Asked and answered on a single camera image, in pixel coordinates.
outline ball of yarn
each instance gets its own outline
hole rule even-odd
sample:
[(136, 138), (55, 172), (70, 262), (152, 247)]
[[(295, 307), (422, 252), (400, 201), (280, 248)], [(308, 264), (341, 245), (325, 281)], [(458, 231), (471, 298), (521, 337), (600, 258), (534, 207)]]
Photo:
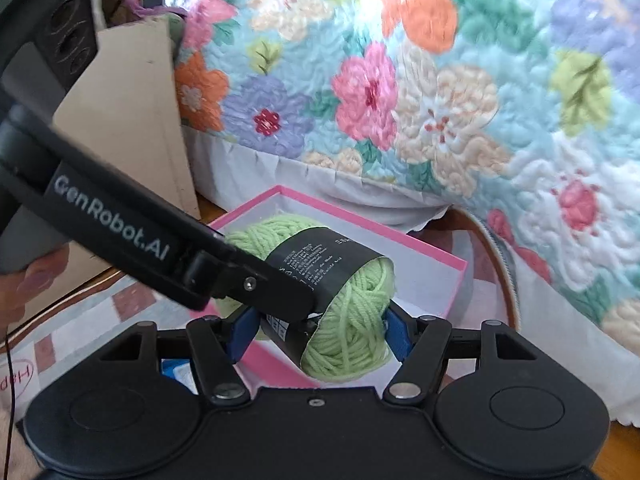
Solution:
[[(283, 214), (226, 235), (226, 241), (265, 260), (284, 240), (311, 227), (302, 216)], [(379, 368), (390, 358), (382, 315), (394, 294), (388, 258), (366, 263), (350, 277), (322, 316), (302, 355), (300, 367), (321, 381), (348, 381)], [(218, 302), (230, 313), (238, 302)]]

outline black device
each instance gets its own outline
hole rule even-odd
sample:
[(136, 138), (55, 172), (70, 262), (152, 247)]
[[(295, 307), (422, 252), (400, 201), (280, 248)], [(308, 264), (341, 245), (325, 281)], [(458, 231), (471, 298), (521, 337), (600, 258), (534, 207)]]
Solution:
[[(311, 292), (50, 129), (96, 51), (90, 0), (0, 0), (0, 272), (73, 239), (189, 308), (210, 296), (245, 306), (184, 330), (140, 322), (41, 392), (24, 419), (41, 478), (595, 478), (606, 407), (497, 321), (457, 330), (392, 303), (386, 339), (402, 366), (381, 399), (251, 399), (233, 363), (260, 316), (306, 319)], [(159, 372), (165, 358), (190, 360), (197, 396)], [(476, 372), (438, 392), (457, 358)]]

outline silver bolt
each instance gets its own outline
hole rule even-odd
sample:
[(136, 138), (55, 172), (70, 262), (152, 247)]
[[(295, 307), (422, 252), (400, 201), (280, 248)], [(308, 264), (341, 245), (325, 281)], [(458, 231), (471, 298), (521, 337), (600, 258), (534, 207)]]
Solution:
[(249, 276), (244, 280), (244, 290), (246, 290), (247, 292), (255, 290), (256, 286), (258, 286), (258, 282), (255, 281), (255, 278), (253, 276)]
[(422, 393), (420, 386), (413, 383), (396, 383), (389, 388), (389, 393), (396, 399), (414, 399)]
[(233, 400), (244, 395), (244, 386), (238, 383), (222, 383), (216, 386), (213, 393), (216, 398), (222, 400)]

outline wire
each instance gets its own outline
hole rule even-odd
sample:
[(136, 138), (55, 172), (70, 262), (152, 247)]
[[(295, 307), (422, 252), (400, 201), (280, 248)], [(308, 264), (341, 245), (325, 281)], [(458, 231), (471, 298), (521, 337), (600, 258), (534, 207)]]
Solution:
[(11, 437), (14, 434), (15, 418), (15, 384), (14, 364), (11, 362), (11, 349), (9, 348), (9, 329), (4, 335), (4, 348), (6, 348), (6, 362), (9, 365), (9, 384), (11, 385), (11, 412), (9, 414), (9, 431), (6, 438), (6, 455), (4, 456), (4, 480), (9, 480), (9, 458), (11, 457)]

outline beige flower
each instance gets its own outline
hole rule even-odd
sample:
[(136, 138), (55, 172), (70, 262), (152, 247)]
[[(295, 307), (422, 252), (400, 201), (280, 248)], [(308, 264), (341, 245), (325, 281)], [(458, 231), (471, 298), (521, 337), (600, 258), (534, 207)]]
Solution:
[(312, 166), (319, 166), (320, 168), (335, 170), (334, 162), (324, 153), (307, 152), (302, 156), (302, 162), (305, 164), (311, 164)]
[(335, 159), (335, 169), (362, 176), (362, 156), (355, 148), (344, 148)]
[(274, 28), (289, 41), (303, 40), (309, 23), (326, 20), (334, 12), (325, 0), (249, 0), (248, 5), (256, 10), (254, 30)]
[(470, 197), (470, 170), (496, 175), (510, 155), (481, 128), (498, 110), (497, 88), (484, 70), (467, 65), (438, 70), (427, 51), (408, 40), (398, 52), (396, 152), (410, 164), (431, 161), (436, 179)]
[(622, 301), (604, 315), (600, 327), (610, 338), (640, 356), (640, 300)]

